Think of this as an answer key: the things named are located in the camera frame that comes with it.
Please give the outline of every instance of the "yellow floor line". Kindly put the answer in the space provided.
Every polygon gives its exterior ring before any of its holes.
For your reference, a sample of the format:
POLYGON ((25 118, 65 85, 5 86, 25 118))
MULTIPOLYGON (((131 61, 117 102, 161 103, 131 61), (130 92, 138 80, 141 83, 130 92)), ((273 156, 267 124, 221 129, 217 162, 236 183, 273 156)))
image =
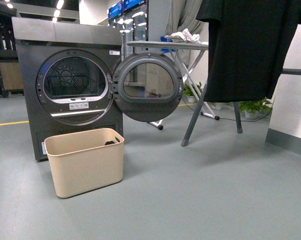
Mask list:
POLYGON ((180 104, 178 105, 179 107, 182 107, 182 106, 190 106, 190 105, 196 105, 197 103, 187 103, 187 104, 180 104))
POLYGON ((0 123, 0 126, 14 125, 14 124, 28 124, 28 123, 29 123, 29 121, 14 121, 14 122, 0 123))

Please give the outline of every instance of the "dark gray dryer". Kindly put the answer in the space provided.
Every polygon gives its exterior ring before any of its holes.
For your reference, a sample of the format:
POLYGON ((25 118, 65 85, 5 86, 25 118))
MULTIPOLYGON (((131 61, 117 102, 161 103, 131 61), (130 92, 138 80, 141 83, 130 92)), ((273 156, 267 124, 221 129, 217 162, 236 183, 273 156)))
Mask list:
POLYGON ((46 160, 50 136, 112 128, 123 112, 142 122, 178 106, 183 79, 174 62, 151 52, 121 61, 120 30, 12 18, 35 158, 46 160))

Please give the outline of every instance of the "label sticker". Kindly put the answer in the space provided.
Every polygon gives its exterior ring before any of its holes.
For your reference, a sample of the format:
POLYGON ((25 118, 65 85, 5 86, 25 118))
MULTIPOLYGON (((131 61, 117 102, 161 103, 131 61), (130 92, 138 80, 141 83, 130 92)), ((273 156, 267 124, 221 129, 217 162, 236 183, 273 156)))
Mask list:
POLYGON ((114 51, 114 50, 109 50, 109 55, 121 55, 121 51, 114 51))
POLYGON ((77 109, 89 109, 88 102, 76 102, 69 104, 69 110, 77 110, 77 109))
POLYGON ((47 155, 47 152, 46 152, 46 148, 45 148, 45 142, 41 142, 41 150, 42 150, 42 154, 44 155, 47 155))

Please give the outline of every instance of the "power cable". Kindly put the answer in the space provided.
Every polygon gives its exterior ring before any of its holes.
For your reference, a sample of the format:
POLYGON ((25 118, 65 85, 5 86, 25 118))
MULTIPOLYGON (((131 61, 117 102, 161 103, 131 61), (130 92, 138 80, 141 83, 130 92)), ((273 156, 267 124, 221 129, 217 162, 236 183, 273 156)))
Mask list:
MULTIPOLYGON (((191 109, 193 112, 195 112, 195 110, 192 109, 192 108, 186 103, 186 101, 184 100, 183 97, 182 97, 181 99, 183 100, 183 102, 185 103, 185 105, 186 105, 189 109, 191 109)), ((257 121, 259 121, 259 120, 262 120, 262 119, 266 118, 266 117, 271 113, 271 111, 273 110, 273 105, 274 105, 274 102, 272 103, 269 112, 268 112, 265 116, 263 116, 263 117, 261 117, 261 118, 258 118, 258 119, 256 119, 256 120, 251 120, 251 121, 250 121, 250 120, 241 120, 241 122, 253 123, 253 122, 257 122, 257 121)), ((231 119, 231 118, 226 118, 226 117, 220 117, 219 119, 236 121, 236 119, 231 119)))

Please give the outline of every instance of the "beige plastic basket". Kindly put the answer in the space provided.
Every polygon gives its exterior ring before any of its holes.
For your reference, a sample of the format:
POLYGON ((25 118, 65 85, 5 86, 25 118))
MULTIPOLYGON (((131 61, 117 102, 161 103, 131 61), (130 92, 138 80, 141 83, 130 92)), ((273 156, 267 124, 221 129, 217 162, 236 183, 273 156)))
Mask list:
POLYGON ((124 138, 111 128, 51 136, 45 148, 56 195, 68 198, 123 178, 124 138))

